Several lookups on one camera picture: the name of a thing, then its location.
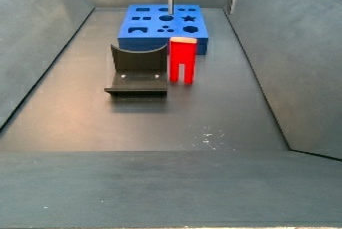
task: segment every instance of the blue shape sorter block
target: blue shape sorter block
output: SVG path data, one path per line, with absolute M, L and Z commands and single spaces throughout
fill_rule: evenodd
M 197 54 L 207 53 L 209 33 L 198 5 L 175 5 L 174 15 L 169 15 L 166 4 L 135 4 L 129 7 L 118 36 L 122 49 L 154 50 L 166 45 L 174 36 L 197 38 Z

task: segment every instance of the shape sorter hole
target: shape sorter hole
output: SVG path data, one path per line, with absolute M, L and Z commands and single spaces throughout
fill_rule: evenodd
M 186 26 L 183 27 L 185 32 L 187 33 L 195 33 L 198 32 L 198 28 L 195 26 Z
M 171 21 L 171 20 L 174 20 L 174 17 L 166 15 L 166 16 L 159 17 L 159 19 L 161 19 L 162 21 Z
M 135 31 L 142 31 L 143 33 L 147 33 L 147 27 L 130 27 L 129 33 L 133 33 Z
M 150 8 L 137 8 L 137 11 L 150 11 Z

